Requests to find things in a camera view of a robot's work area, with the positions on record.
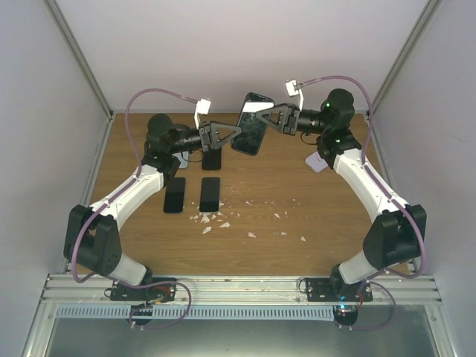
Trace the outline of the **light blue phone case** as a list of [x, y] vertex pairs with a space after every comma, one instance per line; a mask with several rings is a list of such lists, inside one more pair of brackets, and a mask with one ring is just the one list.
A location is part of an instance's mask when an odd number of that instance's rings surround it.
[[189, 152], [177, 152], [174, 156], [179, 160], [179, 169], [185, 169], [188, 166]]

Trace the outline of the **lilac phone case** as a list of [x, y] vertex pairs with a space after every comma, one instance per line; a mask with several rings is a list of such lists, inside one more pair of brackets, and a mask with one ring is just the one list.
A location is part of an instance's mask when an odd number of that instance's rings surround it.
[[318, 152], [314, 152], [308, 156], [305, 159], [305, 164], [315, 173], [320, 173], [328, 168], [328, 164], [320, 157]]

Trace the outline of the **black smartphone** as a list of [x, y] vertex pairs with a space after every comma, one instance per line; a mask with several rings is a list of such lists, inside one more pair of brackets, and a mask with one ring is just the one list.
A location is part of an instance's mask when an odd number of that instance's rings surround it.
[[199, 210], [201, 213], [215, 213], [219, 210], [220, 178], [202, 179]]
[[185, 185], [186, 179], [183, 177], [173, 178], [167, 184], [163, 212], [169, 214], [183, 212]]

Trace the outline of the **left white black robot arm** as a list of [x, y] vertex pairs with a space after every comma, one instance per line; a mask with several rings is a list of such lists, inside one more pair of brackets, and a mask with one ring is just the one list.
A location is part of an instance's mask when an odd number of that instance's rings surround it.
[[146, 277], [147, 267], [123, 253], [120, 229], [149, 197], [170, 184], [180, 165], [177, 153], [218, 149], [241, 131], [236, 125], [216, 121], [192, 129], [173, 123], [166, 114], [153, 115], [135, 172], [101, 200], [71, 209], [63, 255], [72, 274], [82, 266], [126, 285], [136, 300], [149, 298], [153, 282]]

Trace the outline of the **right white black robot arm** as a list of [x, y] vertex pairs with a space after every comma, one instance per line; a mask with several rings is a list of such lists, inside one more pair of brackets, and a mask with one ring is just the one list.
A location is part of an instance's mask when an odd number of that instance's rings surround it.
[[318, 111], [284, 103], [257, 104], [253, 112], [257, 120], [283, 134], [318, 134], [320, 158], [348, 183], [370, 217], [372, 225], [362, 250], [336, 265], [329, 276], [329, 292], [339, 301], [348, 300], [364, 281], [415, 258], [421, 259], [414, 273], [418, 277], [427, 260], [424, 245], [427, 214], [421, 205], [410, 205], [400, 197], [367, 160], [350, 130], [355, 114], [353, 104], [349, 91], [334, 89]]

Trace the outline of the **white debris pieces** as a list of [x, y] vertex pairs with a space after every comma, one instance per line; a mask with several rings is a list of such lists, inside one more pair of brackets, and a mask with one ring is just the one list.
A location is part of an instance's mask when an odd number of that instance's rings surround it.
[[310, 233], [303, 221], [302, 200], [275, 190], [253, 188], [243, 182], [221, 183], [219, 209], [201, 212], [200, 189], [187, 183], [184, 217], [202, 236], [230, 236], [243, 245], [253, 240], [296, 240], [308, 242]]

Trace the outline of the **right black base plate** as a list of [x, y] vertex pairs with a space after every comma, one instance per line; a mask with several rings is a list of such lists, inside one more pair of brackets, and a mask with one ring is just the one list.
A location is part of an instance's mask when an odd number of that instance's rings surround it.
[[297, 290], [307, 296], [309, 302], [360, 303], [373, 301], [370, 285], [361, 287], [357, 282], [351, 285], [333, 283], [330, 277], [301, 277], [297, 280]]

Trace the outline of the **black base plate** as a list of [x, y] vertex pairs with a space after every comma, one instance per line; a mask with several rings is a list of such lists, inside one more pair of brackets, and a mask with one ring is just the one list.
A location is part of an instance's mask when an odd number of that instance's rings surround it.
[[373, 301], [370, 285], [361, 287], [357, 282], [351, 285], [333, 283], [330, 277], [301, 277], [297, 280], [297, 290], [307, 296], [309, 302], [360, 303]]
[[143, 284], [151, 287], [131, 288], [120, 283], [113, 283], [112, 287], [104, 291], [104, 296], [112, 301], [130, 301], [142, 303], [166, 303], [175, 300], [176, 278], [173, 277], [145, 277]]

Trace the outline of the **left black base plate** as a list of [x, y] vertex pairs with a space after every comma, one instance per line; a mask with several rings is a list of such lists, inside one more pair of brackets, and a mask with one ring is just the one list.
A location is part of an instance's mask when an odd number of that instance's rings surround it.
[[104, 291], [104, 296], [112, 301], [130, 301], [142, 303], [166, 303], [175, 300], [176, 278], [173, 277], [145, 277], [143, 284], [151, 287], [131, 288], [120, 283], [113, 283], [112, 287]]

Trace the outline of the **aluminium front rail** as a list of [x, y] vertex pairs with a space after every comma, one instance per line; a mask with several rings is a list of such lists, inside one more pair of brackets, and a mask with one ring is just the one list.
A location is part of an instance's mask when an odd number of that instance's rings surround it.
[[[211, 276], [177, 277], [191, 291], [195, 305], [307, 305], [304, 285], [297, 276]], [[382, 287], [372, 288], [374, 305], [390, 303], [387, 289], [399, 305], [440, 305], [442, 299], [433, 277], [404, 280], [393, 275], [375, 281]], [[40, 300], [46, 303], [108, 303], [104, 295], [113, 282], [93, 277], [76, 283], [68, 274], [52, 274], [46, 280]]]

